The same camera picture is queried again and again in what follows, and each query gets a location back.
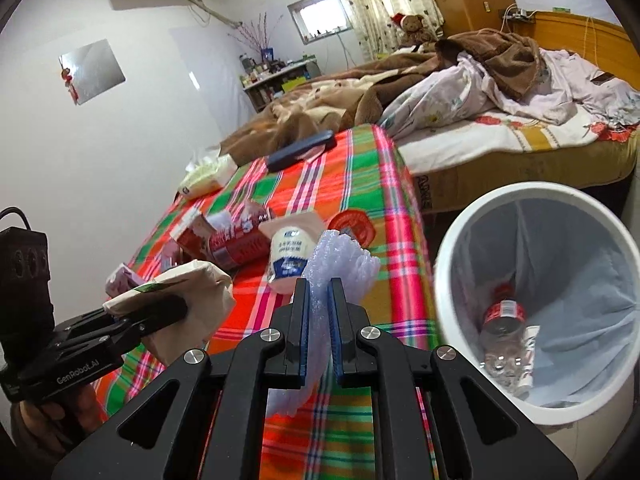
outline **bed headboard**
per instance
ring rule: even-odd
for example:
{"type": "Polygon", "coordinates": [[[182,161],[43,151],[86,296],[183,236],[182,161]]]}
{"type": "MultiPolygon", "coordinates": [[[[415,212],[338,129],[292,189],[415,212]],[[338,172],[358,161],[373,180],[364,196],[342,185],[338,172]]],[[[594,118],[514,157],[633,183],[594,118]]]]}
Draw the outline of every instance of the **bed headboard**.
{"type": "Polygon", "coordinates": [[[605,72],[640,89],[640,56],[625,29],[602,20],[564,12],[537,12],[535,23],[515,23],[514,32],[530,36],[548,50],[577,52],[605,72]],[[586,52],[584,34],[587,33],[586,52]]]}

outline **red santa hat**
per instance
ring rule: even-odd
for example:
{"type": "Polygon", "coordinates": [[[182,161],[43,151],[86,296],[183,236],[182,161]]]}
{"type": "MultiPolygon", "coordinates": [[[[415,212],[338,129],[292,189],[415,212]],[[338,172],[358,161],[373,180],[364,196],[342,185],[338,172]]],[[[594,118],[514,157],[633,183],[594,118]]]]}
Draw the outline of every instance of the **red santa hat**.
{"type": "Polygon", "coordinates": [[[398,27],[402,28],[402,20],[404,20],[406,16],[398,12],[394,17],[391,18],[391,21],[394,22],[398,27]]]}

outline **bottle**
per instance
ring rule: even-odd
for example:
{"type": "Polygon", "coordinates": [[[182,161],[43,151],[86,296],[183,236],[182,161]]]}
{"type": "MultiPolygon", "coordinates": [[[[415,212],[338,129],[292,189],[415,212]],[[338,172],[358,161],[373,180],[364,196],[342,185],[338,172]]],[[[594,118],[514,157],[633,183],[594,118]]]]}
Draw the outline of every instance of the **bottle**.
{"type": "Polygon", "coordinates": [[[526,317],[524,308],[513,297],[513,286],[509,283],[495,289],[495,303],[484,314],[480,332],[484,347],[482,366],[511,393],[516,390],[523,372],[522,335],[526,317]]]}

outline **window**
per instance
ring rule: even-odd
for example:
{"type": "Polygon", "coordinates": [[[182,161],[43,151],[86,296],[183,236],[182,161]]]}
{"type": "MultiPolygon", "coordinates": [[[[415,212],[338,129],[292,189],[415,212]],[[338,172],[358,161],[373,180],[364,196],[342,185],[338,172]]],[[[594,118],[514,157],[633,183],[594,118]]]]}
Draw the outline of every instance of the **window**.
{"type": "Polygon", "coordinates": [[[302,0],[289,6],[304,44],[351,28],[340,0],[302,0]]]}

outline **brown blanket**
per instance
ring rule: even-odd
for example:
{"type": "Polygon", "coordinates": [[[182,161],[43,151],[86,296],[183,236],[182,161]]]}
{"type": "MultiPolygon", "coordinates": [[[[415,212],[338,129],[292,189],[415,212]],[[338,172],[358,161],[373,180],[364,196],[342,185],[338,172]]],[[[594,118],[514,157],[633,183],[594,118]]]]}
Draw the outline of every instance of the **brown blanket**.
{"type": "Polygon", "coordinates": [[[516,100],[535,84],[542,64],[531,38],[490,28],[464,32],[437,42],[435,53],[396,54],[299,86],[227,137],[222,153],[244,166],[323,130],[376,123],[402,92],[455,65],[462,50],[483,63],[498,88],[516,100]]]}

